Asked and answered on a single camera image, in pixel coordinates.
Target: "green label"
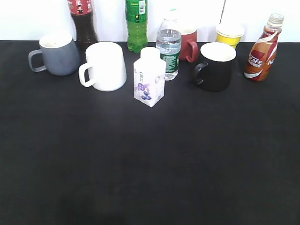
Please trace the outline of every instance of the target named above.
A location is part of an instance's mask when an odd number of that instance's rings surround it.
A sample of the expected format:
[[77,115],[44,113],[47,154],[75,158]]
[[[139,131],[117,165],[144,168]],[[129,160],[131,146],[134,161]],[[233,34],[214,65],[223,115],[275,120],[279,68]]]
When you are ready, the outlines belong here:
[[179,55],[180,52],[174,55],[160,54],[160,58],[167,63],[166,73],[173,73],[178,70],[179,67]]
[[147,22],[148,0],[125,0],[125,12],[128,22]]

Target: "white wall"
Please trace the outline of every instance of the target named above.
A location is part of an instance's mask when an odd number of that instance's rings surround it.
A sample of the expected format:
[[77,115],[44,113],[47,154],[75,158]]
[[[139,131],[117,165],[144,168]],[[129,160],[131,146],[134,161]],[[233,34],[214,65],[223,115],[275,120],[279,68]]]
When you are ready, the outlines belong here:
[[[94,0],[96,28],[101,41],[126,41],[125,0]],[[148,38],[156,40],[167,0],[148,0]],[[215,26],[224,0],[179,0],[180,16],[198,26],[198,41],[214,41]],[[39,40],[54,30],[67,30],[75,37],[75,27],[67,0],[13,0],[0,14],[0,40]],[[241,23],[246,29],[242,41],[256,41],[271,13],[285,16],[281,42],[300,41],[298,0],[227,0],[224,21]]]

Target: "white carton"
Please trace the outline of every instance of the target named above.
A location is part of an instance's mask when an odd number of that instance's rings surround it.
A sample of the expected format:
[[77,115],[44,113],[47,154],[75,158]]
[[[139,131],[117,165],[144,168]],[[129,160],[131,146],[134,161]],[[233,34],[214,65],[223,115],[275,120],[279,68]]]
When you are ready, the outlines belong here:
[[164,96],[165,68],[157,48],[142,49],[141,58],[134,63],[135,99],[153,107]]

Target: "paper cup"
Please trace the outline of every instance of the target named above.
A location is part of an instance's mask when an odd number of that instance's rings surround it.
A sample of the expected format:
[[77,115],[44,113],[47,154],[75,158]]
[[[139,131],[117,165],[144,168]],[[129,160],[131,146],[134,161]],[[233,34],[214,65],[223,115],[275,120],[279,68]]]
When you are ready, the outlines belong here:
[[217,42],[222,42],[236,48],[244,35],[244,28],[240,25],[221,23],[217,26]]

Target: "cola bottle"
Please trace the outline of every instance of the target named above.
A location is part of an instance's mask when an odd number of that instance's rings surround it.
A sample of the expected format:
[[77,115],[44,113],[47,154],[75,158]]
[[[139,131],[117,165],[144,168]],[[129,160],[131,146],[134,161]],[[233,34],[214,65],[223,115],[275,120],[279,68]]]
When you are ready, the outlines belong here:
[[73,18],[79,48],[85,50],[91,44],[98,42],[93,26],[93,9],[91,0],[68,0]]
[[263,81],[267,78],[277,54],[278,36],[284,17],[272,14],[263,29],[263,33],[254,44],[249,54],[244,75],[252,81]]

